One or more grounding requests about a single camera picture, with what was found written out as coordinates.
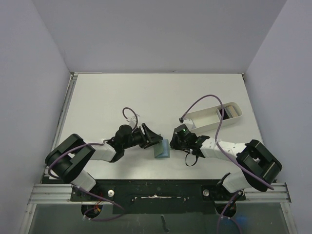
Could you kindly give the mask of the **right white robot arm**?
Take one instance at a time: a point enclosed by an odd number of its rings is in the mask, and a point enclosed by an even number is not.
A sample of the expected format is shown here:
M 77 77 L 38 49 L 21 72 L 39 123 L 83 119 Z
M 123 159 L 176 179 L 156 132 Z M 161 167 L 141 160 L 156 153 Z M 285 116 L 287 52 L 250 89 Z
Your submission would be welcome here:
M 198 158 L 216 158 L 230 161 L 240 171 L 226 173 L 219 181 L 218 196 L 229 199 L 239 190 L 254 188 L 261 192 L 273 189 L 272 183 L 282 170 L 278 159 L 258 140 L 231 143 L 209 136 L 197 136 L 185 124 L 174 129 L 170 147 Z

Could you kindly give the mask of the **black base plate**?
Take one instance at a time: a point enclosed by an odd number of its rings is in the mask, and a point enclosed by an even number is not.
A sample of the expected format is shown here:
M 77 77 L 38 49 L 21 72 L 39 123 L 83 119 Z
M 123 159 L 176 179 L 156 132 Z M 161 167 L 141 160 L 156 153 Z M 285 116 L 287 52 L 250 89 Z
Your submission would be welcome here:
M 96 217 L 105 204 L 113 214 L 184 214 L 221 212 L 233 194 L 212 180 L 99 180 L 88 193 L 72 188 L 70 200 Z

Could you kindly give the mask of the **stack of credit cards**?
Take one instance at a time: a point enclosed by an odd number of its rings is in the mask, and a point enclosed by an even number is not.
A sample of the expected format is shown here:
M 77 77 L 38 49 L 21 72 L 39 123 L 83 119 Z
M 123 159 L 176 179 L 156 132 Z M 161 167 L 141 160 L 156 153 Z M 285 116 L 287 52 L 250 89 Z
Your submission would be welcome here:
M 227 120 L 230 118 L 239 117 L 238 112 L 232 105 L 226 106 L 223 109 L 218 108 L 216 113 L 220 120 Z

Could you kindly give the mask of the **white plastic tray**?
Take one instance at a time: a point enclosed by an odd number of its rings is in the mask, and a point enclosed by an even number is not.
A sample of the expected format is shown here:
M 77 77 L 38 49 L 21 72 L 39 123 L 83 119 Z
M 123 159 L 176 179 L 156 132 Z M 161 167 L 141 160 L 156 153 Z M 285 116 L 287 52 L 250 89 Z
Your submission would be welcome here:
M 222 126 L 228 126 L 238 122 L 238 120 L 243 115 L 243 112 L 237 103 L 235 102 L 225 103 L 224 107 L 229 105 L 232 105 L 236 109 L 236 111 L 239 114 L 239 117 L 223 120 Z M 221 108 L 221 106 L 220 105 L 214 106 L 203 110 L 187 113 L 185 118 L 192 119 L 196 126 L 196 128 L 192 129 L 191 132 L 199 134 L 217 129 L 220 123 L 220 119 L 216 113 L 218 108 Z

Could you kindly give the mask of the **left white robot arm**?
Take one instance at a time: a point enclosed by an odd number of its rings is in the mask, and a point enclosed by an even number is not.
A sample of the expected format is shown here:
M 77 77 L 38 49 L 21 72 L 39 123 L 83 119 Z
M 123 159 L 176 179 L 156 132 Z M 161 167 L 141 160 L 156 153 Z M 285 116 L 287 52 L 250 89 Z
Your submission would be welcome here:
M 96 180 L 84 170 L 90 160 L 115 163 L 124 156 L 126 149 L 135 146 L 146 149 L 162 140 L 163 137 L 150 130 L 145 123 L 136 129 L 121 125 L 115 136 L 102 143 L 87 143 L 79 135 L 71 134 L 48 154 L 45 164 L 51 177 L 81 188 L 86 199 L 94 200 L 99 195 L 99 187 Z

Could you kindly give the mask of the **aluminium frame rail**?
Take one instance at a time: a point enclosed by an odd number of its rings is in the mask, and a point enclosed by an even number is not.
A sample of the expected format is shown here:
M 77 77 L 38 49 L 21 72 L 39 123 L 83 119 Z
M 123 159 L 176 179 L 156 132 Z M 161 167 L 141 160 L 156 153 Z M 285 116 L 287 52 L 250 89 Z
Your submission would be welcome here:
M 170 139 L 178 118 L 193 111 L 235 102 L 243 115 L 223 126 L 219 138 L 230 142 L 261 139 L 246 86 L 240 74 L 84 74 L 71 75 L 54 146 L 71 133 L 95 141 L 113 136 L 124 123 L 121 110 L 130 107 L 153 131 Z M 238 167 L 219 159 L 201 159 L 185 165 L 185 154 L 173 151 L 155 159 L 152 149 L 127 150 L 117 163 L 91 161 L 86 166 L 98 180 L 212 180 Z M 70 200 L 72 188 L 48 177 L 33 187 L 22 233 L 29 234 L 294 234 L 286 183 L 275 183 L 265 193 L 247 189 L 237 202 L 232 220 L 218 215 L 113 214 L 105 204 L 96 221 L 83 220 L 82 202 Z

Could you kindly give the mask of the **green leather card holder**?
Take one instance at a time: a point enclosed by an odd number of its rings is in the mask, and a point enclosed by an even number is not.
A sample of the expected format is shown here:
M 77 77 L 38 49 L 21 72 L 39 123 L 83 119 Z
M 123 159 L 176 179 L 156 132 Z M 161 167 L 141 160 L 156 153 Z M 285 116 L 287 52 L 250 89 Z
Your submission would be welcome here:
M 165 139 L 162 135 L 162 140 L 153 146 L 155 159 L 170 158 L 170 145 L 168 139 Z

